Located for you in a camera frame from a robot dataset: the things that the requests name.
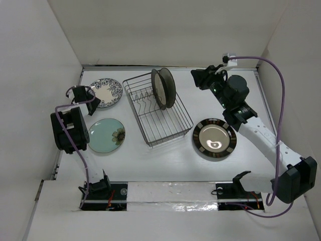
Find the grey tree pattern plate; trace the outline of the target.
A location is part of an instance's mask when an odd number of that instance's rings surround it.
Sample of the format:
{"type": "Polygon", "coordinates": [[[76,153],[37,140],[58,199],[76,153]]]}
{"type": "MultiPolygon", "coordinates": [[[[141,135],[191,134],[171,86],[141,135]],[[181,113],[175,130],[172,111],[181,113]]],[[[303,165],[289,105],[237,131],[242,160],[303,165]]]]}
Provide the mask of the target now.
{"type": "Polygon", "coordinates": [[[167,108],[171,108],[176,100],[176,85],[174,78],[172,73],[167,68],[162,68],[159,73],[165,80],[168,90],[167,108]]]}

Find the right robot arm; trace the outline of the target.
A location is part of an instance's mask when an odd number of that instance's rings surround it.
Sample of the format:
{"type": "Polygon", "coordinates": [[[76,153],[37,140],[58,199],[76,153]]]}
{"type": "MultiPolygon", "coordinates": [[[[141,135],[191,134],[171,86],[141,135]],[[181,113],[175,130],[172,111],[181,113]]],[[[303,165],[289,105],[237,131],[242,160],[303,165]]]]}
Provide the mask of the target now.
{"type": "Polygon", "coordinates": [[[229,132],[238,132],[248,139],[274,166],[272,176],[244,171],[233,179],[232,193],[244,197],[249,191],[275,196],[290,204],[315,185],[317,162],[302,157],[272,133],[258,114],[246,103],[249,94],[246,80],[239,75],[227,75],[222,65],[191,71],[195,86],[209,89],[224,108],[223,117],[229,132]]]}

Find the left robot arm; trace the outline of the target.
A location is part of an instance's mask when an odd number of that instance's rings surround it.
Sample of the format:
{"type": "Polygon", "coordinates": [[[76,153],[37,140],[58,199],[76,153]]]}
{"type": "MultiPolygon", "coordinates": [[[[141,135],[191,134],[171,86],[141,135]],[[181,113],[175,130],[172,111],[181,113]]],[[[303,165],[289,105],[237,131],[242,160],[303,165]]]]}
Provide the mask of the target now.
{"type": "Polygon", "coordinates": [[[100,99],[90,92],[90,87],[83,85],[70,87],[65,96],[72,99],[71,103],[56,106],[50,114],[55,144],[77,162],[85,176],[84,186],[79,187],[83,193],[81,203],[87,198],[108,199],[112,196],[110,180],[87,150],[90,137],[84,120],[85,116],[94,114],[100,99]]]}

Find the brown rim cream plate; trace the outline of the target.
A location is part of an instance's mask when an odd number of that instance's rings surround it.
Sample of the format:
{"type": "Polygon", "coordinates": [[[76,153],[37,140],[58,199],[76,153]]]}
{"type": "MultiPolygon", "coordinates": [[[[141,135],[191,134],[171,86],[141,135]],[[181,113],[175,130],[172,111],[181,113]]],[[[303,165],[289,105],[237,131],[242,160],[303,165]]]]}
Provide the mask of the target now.
{"type": "Polygon", "coordinates": [[[164,89],[164,79],[161,77],[159,72],[156,69],[151,71],[151,84],[155,100],[161,110],[166,109],[166,94],[164,89]]]}

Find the blue floral plate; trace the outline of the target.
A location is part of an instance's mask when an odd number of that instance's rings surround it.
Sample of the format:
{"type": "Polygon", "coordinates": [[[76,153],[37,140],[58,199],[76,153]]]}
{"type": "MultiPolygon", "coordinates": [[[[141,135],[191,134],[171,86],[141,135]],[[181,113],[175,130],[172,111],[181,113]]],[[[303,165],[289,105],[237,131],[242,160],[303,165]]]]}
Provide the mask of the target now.
{"type": "Polygon", "coordinates": [[[108,108],[115,105],[122,97],[121,84],[112,78],[102,78],[89,85],[89,92],[100,99],[98,108],[108,108]]]}

